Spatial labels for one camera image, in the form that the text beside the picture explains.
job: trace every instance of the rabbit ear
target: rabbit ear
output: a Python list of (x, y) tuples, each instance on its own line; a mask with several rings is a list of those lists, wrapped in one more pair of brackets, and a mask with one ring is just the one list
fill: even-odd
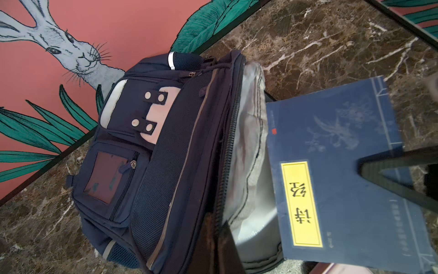
[(20, 0), (20, 2), (33, 17), (37, 26), (46, 23), (57, 26), (49, 12), (49, 0)]
[(11, 16), (0, 11), (0, 42), (29, 40), (36, 42), (31, 33), (32, 28), (23, 25)]

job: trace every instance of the backpack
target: backpack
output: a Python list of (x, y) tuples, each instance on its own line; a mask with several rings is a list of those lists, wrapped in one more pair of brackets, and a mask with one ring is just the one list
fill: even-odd
[[(255, 273), (282, 261), (275, 203), (256, 231), (268, 236), (241, 239), (240, 255), (233, 239), (257, 212), (257, 189), (272, 189), (264, 87), (260, 64), (237, 50), (145, 58), (113, 85), (66, 182), (104, 259), (155, 274)], [(247, 256), (266, 237), (264, 254)]]

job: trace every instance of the zipper tab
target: zipper tab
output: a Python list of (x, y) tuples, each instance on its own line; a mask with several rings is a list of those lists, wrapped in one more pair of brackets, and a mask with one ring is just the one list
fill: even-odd
[(131, 169), (131, 163), (124, 164), (123, 166), (119, 167), (119, 173), (123, 174), (130, 169)]
[(187, 72), (184, 72), (184, 76), (181, 76), (179, 79), (190, 79), (190, 78), (193, 78), (193, 77), (195, 77), (195, 76), (197, 76), (197, 72), (195, 72), (195, 71), (192, 71), (192, 72), (189, 72), (188, 74), (186, 74)]

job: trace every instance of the reflective strip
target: reflective strip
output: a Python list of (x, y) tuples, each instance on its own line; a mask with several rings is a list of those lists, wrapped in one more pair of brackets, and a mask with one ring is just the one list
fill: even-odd
[(128, 79), (122, 80), (117, 83), (117, 85), (113, 88), (113, 91), (109, 95), (108, 101), (103, 107), (102, 114), (100, 115), (100, 125), (103, 128), (107, 128), (110, 123), (111, 115), (113, 114), (114, 108), (116, 107), (117, 101), (120, 98), (120, 94), (122, 94), (123, 87), (125, 86)]
[(167, 57), (167, 61), (169, 62), (169, 67), (171, 70), (175, 70), (175, 66), (173, 65), (173, 51), (169, 53), (169, 56)]
[(107, 260), (108, 255), (110, 254), (111, 249), (113, 249), (113, 246), (114, 246), (115, 244), (116, 244), (116, 241), (111, 240), (111, 241), (109, 242), (109, 244), (106, 246), (105, 251), (104, 251), (103, 254), (102, 254), (102, 257), (103, 257), (104, 259)]

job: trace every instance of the yellow title label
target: yellow title label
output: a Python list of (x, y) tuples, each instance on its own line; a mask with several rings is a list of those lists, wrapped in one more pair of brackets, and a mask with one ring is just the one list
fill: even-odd
[(322, 247), (321, 231), (307, 162), (283, 163), (290, 227), (294, 246)]

